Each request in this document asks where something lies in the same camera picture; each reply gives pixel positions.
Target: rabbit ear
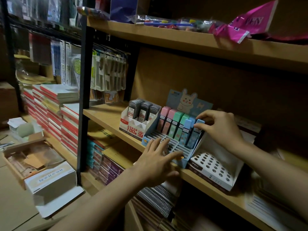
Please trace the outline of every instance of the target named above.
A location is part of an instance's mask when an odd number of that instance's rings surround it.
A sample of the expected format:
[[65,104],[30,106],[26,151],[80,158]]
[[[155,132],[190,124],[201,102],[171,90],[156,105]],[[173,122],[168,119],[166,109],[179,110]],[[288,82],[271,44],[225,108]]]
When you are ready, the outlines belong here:
[[192,93],[191,98],[196,98],[197,97],[197,93]]

